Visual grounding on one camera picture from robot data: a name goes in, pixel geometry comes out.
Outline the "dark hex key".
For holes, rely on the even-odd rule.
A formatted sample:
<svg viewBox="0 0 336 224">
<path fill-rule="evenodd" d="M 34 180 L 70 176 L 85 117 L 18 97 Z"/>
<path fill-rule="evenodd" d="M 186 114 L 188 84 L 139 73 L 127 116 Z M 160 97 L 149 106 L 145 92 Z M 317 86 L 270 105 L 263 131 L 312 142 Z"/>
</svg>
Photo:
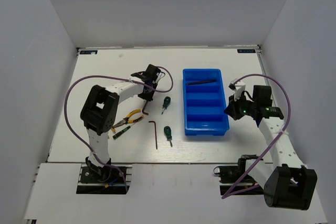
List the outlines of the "dark hex key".
<svg viewBox="0 0 336 224">
<path fill-rule="evenodd" d="M 158 136 L 157 136 L 156 122 L 150 120 L 148 121 L 148 123 L 152 123 L 154 125 L 155 149 L 158 150 L 158 144 L 157 144 Z"/>
<path fill-rule="evenodd" d="M 202 81 L 195 81 L 195 82 L 188 82 L 186 86 L 193 86 L 193 85 L 200 85 L 200 84 L 207 84 L 216 82 L 216 79 L 209 79 L 209 80 L 202 80 Z"/>
<path fill-rule="evenodd" d="M 143 113 L 144 115 L 149 115 L 149 113 L 147 113 L 147 112 L 145 111 L 145 109 L 146 109 L 148 103 L 149 103 L 149 101 L 146 101 L 145 104 L 144 104 L 144 106 L 143 106 L 143 108 L 142 108 L 142 113 Z"/>
</svg>

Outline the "green stubby screwdriver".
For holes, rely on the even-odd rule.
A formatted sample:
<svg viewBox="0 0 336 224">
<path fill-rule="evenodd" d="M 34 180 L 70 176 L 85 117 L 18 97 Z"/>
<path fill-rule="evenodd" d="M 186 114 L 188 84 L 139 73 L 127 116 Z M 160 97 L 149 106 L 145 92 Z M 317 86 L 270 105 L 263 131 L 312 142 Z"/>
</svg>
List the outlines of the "green stubby screwdriver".
<svg viewBox="0 0 336 224">
<path fill-rule="evenodd" d="M 169 126 L 165 126 L 164 127 L 164 135 L 165 135 L 167 141 L 169 141 L 170 146 L 173 147 L 173 144 L 172 144 L 172 131 L 171 131 L 171 128 Z"/>
<path fill-rule="evenodd" d="M 161 113 L 161 114 L 164 113 L 164 111 L 167 109 L 167 107 L 170 105 L 170 103 L 171 103 L 171 98 L 168 97 L 168 96 L 166 96 L 166 97 L 164 98 L 164 100 L 163 100 L 163 104 L 162 104 L 162 113 Z"/>
</svg>

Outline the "small black green screwdriver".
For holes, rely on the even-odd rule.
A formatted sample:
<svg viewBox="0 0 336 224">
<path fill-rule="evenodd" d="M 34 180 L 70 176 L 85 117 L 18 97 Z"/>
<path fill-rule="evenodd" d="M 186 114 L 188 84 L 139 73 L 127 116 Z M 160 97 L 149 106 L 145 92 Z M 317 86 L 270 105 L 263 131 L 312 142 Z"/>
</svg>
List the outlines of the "small black green screwdriver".
<svg viewBox="0 0 336 224">
<path fill-rule="evenodd" d="M 127 126 L 124 129 L 120 130 L 119 132 L 117 132 L 114 136 L 113 139 L 116 140 L 118 139 L 121 135 L 123 135 L 125 132 L 127 132 L 129 129 L 131 128 L 131 126 Z"/>
</svg>

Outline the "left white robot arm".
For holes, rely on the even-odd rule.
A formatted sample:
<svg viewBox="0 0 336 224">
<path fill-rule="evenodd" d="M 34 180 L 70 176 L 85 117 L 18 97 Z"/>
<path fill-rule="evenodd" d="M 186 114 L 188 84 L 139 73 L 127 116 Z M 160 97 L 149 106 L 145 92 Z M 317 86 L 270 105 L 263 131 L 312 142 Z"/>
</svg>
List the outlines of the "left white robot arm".
<svg viewBox="0 0 336 224">
<path fill-rule="evenodd" d="M 133 73 L 129 80 L 107 88 L 99 85 L 91 88 L 80 118 L 93 148 L 86 158 L 86 164 L 98 181 L 104 182 L 111 175 L 111 168 L 107 166 L 111 164 L 108 132 L 115 127 L 118 105 L 135 95 L 148 102 L 152 101 L 160 74 L 161 70 L 150 64 L 145 71 Z"/>
</svg>

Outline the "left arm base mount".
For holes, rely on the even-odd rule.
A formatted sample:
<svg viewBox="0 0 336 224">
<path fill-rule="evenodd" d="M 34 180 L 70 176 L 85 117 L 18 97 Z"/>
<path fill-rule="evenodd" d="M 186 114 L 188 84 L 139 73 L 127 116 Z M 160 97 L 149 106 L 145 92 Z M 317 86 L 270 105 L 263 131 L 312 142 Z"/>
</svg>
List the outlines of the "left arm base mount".
<svg viewBox="0 0 336 224">
<path fill-rule="evenodd" d="M 121 173 L 108 168 L 103 177 L 82 165 L 77 182 L 77 195 L 126 195 L 127 191 Z"/>
</svg>

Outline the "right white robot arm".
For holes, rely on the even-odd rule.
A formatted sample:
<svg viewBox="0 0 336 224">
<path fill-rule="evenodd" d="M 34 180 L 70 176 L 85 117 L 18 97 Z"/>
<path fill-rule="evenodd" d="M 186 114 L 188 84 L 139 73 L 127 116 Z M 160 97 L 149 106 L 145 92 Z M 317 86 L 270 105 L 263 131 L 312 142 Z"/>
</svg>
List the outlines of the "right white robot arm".
<svg viewBox="0 0 336 224">
<path fill-rule="evenodd" d="M 234 94 L 224 112 L 234 120 L 243 116 L 253 118 L 265 138 L 273 167 L 257 155 L 242 155 L 236 170 L 226 172 L 226 176 L 232 184 L 254 180 L 263 190 L 268 207 L 308 210 L 318 177 L 297 156 L 284 129 L 283 113 L 272 104 L 271 87 L 255 85 L 252 94 L 241 81 L 229 87 Z"/>
</svg>

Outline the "yellow long nose pliers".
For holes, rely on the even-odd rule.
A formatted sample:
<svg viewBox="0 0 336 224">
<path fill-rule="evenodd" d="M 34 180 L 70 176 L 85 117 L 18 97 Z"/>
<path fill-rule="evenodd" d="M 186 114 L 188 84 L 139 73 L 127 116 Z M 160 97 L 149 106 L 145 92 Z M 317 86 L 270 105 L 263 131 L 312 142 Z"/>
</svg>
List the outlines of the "yellow long nose pliers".
<svg viewBox="0 0 336 224">
<path fill-rule="evenodd" d="M 140 113 L 140 116 L 138 118 L 132 119 L 132 117 L 136 114 Z M 126 117 L 124 117 L 121 121 L 113 125 L 113 128 L 116 127 L 121 127 L 122 125 L 127 125 L 127 124 L 133 124 L 140 122 L 142 119 L 144 119 L 144 115 L 141 113 L 140 109 L 136 109 L 131 111 Z"/>
</svg>

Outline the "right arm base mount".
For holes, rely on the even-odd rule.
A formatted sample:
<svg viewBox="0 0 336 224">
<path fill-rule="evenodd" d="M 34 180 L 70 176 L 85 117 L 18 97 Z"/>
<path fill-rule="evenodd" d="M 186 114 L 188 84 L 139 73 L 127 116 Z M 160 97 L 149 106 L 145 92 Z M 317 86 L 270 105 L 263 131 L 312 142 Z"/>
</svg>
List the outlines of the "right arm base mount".
<svg viewBox="0 0 336 224">
<path fill-rule="evenodd" d="M 234 182 L 245 172 L 246 161 L 254 161 L 257 158 L 257 155 L 242 155 L 241 158 L 238 159 L 237 164 L 216 166 L 213 169 L 214 175 L 219 177 L 219 189 L 221 196 L 223 196 L 231 187 L 231 185 L 233 185 Z M 251 176 L 246 175 L 244 179 L 233 189 L 232 192 L 247 189 L 256 185 L 257 182 Z"/>
</svg>

